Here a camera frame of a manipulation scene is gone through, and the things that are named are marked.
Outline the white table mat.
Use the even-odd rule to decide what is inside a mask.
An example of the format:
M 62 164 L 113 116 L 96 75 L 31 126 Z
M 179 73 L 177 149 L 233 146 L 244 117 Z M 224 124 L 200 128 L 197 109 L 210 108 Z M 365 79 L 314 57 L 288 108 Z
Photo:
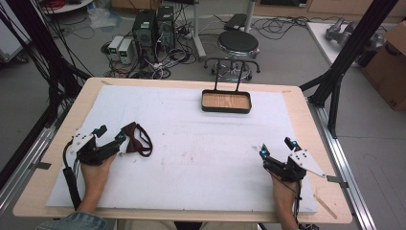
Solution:
M 205 112 L 199 89 L 105 85 L 79 130 L 106 126 L 103 146 L 132 122 L 149 135 L 151 156 L 121 150 L 102 208 L 271 212 L 272 182 L 261 148 L 285 161 L 295 136 L 280 92 L 252 92 L 247 114 Z

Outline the person's right hand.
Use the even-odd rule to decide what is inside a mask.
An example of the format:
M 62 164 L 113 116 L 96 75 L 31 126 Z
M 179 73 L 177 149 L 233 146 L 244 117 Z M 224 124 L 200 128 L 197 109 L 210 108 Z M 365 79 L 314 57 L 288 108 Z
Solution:
M 274 202 L 279 211 L 291 211 L 298 192 L 296 182 L 282 181 L 279 176 L 271 175 Z

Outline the black metal frame post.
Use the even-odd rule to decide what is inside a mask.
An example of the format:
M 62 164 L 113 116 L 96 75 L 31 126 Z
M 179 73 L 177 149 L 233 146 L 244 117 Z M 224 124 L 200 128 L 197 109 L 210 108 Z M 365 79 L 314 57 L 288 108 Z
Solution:
M 34 62 L 40 75 L 49 86 L 49 106 L 46 109 L 46 124 L 49 126 L 58 119 L 58 109 L 64 103 L 72 102 L 82 89 L 80 80 L 87 81 L 91 75 L 78 69 L 75 63 L 69 62 L 59 51 L 52 34 L 46 25 L 41 8 L 35 0 L 6 0 L 7 5 L 20 22 L 24 31 L 31 40 L 28 45 L 17 32 L 12 19 L 0 10 L 0 20 Z
M 308 97 L 311 104 L 324 107 L 327 98 L 330 98 L 327 130 L 336 139 L 336 121 L 340 99 L 341 83 L 343 77 L 350 69 L 352 63 L 362 51 L 367 41 L 384 22 L 399 0 L 372 0 L 372 3 L 361 18 L 349 41 L 344 45 L 337 58 L 323 75 L 310 80 L 300 86 L 306 91 L 317 86 L 316 91 Z

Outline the clear plastic bag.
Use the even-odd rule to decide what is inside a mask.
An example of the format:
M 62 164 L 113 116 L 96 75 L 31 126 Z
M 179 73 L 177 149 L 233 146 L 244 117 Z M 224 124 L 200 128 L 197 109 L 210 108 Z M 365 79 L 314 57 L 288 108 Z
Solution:
M 109 9 L 93 8 L 88 9 L 87 12 L 92 29 L 118 27 L 122 22 L 122 19 Z

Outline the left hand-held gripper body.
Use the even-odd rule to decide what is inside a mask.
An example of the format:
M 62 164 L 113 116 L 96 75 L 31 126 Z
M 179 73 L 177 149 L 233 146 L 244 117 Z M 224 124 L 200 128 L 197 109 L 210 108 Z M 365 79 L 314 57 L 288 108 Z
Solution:
M 78 129 L 73 136 L 68 152 L 71 155 L 75 154 L 82 164 L 99 166 L 102 161 L 120 151 L 120 145 L 115 143 L 115 138 L 101 147 L 97 146 L 97 138 L 92 132 L 86 133 Z

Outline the thin wooden stick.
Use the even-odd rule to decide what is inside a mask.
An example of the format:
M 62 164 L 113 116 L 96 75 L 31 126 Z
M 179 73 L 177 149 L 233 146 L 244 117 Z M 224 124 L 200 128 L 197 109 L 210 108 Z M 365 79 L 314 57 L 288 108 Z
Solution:
M 317 195 L 313 195 L 314 198 L 319 202 L 319 204 L 334 218 L 337 219 L 337 215 L 329 208 L 329 206 Z

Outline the black computer tower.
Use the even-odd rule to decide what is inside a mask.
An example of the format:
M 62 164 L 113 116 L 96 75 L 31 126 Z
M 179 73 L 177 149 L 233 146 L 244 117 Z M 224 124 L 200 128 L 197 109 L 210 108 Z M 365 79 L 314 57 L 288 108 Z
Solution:
M 156 10 L 139 10 L 132 26 L 132 33 L 139 54 L 144 48 L 152 48 L 157 41 Z
M 170 50 L 174 44 L 174 7 L 160 6 L 157 11 L 157 25 L 161 50 Z

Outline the black flat box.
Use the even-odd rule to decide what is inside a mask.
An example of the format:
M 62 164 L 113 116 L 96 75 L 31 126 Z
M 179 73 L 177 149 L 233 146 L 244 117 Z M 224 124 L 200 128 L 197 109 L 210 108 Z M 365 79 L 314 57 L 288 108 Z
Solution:
M 226 31 L 242 31 L 245 29 L 247 15 L 245 13 L 234 14 L 224 25 Z

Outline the black tray with wooden bottom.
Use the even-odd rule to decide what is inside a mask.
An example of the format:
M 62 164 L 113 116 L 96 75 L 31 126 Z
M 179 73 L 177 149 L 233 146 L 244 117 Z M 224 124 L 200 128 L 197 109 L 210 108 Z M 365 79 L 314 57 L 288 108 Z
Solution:
M 216 75 L 213 89 L 204 89 L 201 94 L 201 109 L 206 112 L 248 114 L 252 108 L 251 95 L 240 91 L 242 73 L 237 78 L 235 90 L 219 90 L 219 70 L 222 58 L 216 59 Z

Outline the white table leg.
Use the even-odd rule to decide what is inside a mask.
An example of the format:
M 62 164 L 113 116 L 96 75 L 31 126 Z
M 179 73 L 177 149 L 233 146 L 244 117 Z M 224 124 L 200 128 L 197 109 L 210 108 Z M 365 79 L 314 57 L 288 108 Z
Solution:
M 203 47 L 202 41 L 199 36 L 199 0 L 193 1 L 193 30 L 192 30 L 192 39 L 196 52 L 198 54 L 198 60 L 202 61 L 206 58 L 206 52 Z

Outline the white power supply unit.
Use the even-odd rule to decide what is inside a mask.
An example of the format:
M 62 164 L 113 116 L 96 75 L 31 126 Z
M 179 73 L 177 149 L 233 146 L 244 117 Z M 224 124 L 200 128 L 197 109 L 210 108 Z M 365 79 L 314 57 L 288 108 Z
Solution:
M 132 47 L 132 41 L 129 38 L 125 38 L 121 46 L 119 48 L 119 56 L 122 64 L 130 64 L 133 57 L 133 47 Z
M 119 55 L 119 48 L 121 46 L 121 43 L 123 41 L 124 37 L 122 35 L 116 35 L 113 40 L 110 42 L 110 44 L 107 47 L 107 50 L 109 52 L 110 58 L 115 61 L 120 60 L 120 55 Z

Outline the blue denim sleeve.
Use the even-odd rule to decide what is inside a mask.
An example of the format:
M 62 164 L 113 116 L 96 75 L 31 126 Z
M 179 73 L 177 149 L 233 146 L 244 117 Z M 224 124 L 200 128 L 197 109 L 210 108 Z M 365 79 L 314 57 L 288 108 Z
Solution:
M 106 230 L 107 222 L 94 214 L 74 212 L 57 220 L 38 224 L 35 230 Z

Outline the dark brown bow tie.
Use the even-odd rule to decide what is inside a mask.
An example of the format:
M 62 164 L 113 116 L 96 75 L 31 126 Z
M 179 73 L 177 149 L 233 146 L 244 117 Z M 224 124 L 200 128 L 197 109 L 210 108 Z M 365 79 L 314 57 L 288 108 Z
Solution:
M 144 147 L 142 142 L 135 137 L 135 131 L 140 132 L 140 138 L 147 143 Z M 153 151 L 153 144 L 149 138 L 147 132 L 142 128 L 140 124 L 132 122 L 122 128 L 122 132 L 129 137 L 129 142 L 126 147 L 126 152 L 138 152 L 143 157 L 150 157 Z

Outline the grey handheld device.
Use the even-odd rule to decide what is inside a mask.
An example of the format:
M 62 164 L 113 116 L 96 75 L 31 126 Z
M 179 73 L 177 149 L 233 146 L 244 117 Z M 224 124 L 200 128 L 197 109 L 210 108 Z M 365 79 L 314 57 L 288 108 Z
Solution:
M 326 40 L 335 40 L 338 44 L 344 46 L 350 39 L 356 26 L 350 22 L 344 31 L 341 31 L 341 26 L 345 22 L 343 17 L 339 18 L 332 26 L 326 30 Z

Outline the person's left hand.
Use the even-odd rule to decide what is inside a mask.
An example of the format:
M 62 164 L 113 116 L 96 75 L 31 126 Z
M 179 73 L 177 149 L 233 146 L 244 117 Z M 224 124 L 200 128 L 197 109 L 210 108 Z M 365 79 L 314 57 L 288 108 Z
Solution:
M 116 155 L 113 154 L 102 161 L 99 166 L 89 166 L 86 164 L 80 166 L 85 184 L 85 194 L 87 196 L 99 196 L 102 194 L 109 176 L 111 164 L 115 158 Z

